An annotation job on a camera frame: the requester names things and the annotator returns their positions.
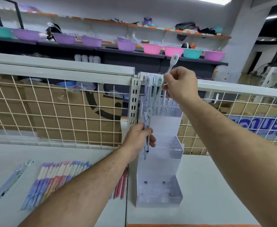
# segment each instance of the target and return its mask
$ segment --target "shelf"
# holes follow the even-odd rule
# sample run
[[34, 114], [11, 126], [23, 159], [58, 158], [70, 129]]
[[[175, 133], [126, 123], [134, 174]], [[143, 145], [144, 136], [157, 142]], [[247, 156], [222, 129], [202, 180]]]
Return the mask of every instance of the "shelf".
[[[134, 52], [126, 52], [121, 51], [114, 48], [92, 48], [92, 47], [86, 47], [84, 45], [80, 44], [73, 44], [73, 45], [64, 45], [64, 44], [58, 44], [54, 41], [45, 41], [45, 42], [32, 42], [32, 41], [22, 41], [14, 38], [0, 38], [0, 41], [5, 42], [11, 42], [11, 43], [22, 43], [22, 44], [32, 44], [37, 46], [49, 46], [49, 47], [59, 47], [59, 48], [71, 48], [71, 49], [82, 49], [82, 50], [88, 50], [88, 51], [98, 51], [98, 52], [106, 52], [106, 53], [118, 53], [118, 54], [124, 54], [124, 55], [131, 55], [131, 56], [141, 56], [141, 57], [150, 57], [150, 58], [158, 58], [158, 59], [171, 59], [171, 57], [167, 57], [165, 55], [150, 55], [146, 54], [144, 52], [134, 51]], [[196, 63], [204, 63], [204, 64], [213, 64], [213, 65], [225, 65], [228, 66], [228, 63], [224, 62], [216, 62], [216, 61], [207, 61], [204, 59], [187, 59], [185, 57], [180, 57], [180, 61], [187, 61], [187, 62], [196, 62]]]
[[[15, 11], [14, 9], [3, 8], [3, 7], [0, 7], [0, 10]], [[175, 30], [172, 28], [162, 28], [162, 27], [147, 26], [147, 25], [141, 25], [141, 24], [122, 23], [122, 22], [115, 22], [115, 21], [109, 21], [109, 20], [85, 18], [85, 17], [73, 17], [73, 16], [67, 16], [67, 15], [50, 14], [50, 13], [36, 12], [36, 11], [20, 11], [20, 12], [46, 15], [49, 17], [64, 17], [64, 18], [71, 18], [71, 19], [75, 19], [75, 20], [85, 20], [85, 21], [90, 21], [90, 22], [117, 24], [117, 25], [123, 25], [123, 26], [134, 27], [134, 28], [148, 28], [148, 29], [153, 29], [153, 30], [163, 30], [163, 31], [175, 32], [177, 34], [183, 34], [183, 35], [187, 35], [187, 36], [196, 36], [196, 37], [202, 37], [202, 38], [213, 38], [213, 39], [219, 39], [219, 40], [229, 40], [232, 38], [230, 36], [223, 36], [223, 35], [220, 36], [220, 35], [212, 35], [212, 34], [202, 34], [202, 33], [196, 32], [194, 30]]]

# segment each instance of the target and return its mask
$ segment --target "wire mesh panel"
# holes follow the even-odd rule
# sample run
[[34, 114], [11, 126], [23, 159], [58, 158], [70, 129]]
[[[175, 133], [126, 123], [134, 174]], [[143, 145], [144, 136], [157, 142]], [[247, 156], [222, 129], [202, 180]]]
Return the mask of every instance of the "wire mesh panel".
[[[239, 84], [233, 86], [233, 91], [224, 91], [224, 88], [227, 90], [226, 87], [219, 91], [209, 88], [206, 95], [210, 95], [211, 98], [204, 100], [235, 123], [277, 145], [277, 95], [272, 97], [275, 89]], [[259, 95], [252, 94], [255, 91], [258, 91]], [[270, 93], [260, 95], [266, 91], [272, 92], [272, 96], [267, 96]], [[255, 96], [261, 97], [261, 103], [253, 102]], [[185, 154], [208, 155], [207, 149], [185, 115], [181, 121], [178, 138], [184, 145]]]
[[86, 84], [0, 74], [0, 143], [118, 147], [129, 93], [101, 83], [87, 90]]

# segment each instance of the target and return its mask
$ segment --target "white wire grid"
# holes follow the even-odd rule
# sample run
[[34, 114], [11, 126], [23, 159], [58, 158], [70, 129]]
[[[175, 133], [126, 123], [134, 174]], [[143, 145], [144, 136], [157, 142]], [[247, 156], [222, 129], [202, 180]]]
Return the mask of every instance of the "white wire grid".
[[[277, 98], [262, 96], [261, 102], [265, 103], [253, 103], [254, 94], [234, 92], [230, 95], [230, 91], [220, 91], [219, 94], [221, 99], [216, 104], [213, 100], [212, 106], [229, 119], [277, 145]], [[208, 155], [207, 149], [185, 115], [180, 124], [178, 138], [184, 145], [184, 154]]]
[[0, 137], [27, 141], [47, 140], [47, 146], [64, 143], [118, 147], [121, 144], [122, 93], [87, 91], [19, 81], [17, 76], [0, 75]]

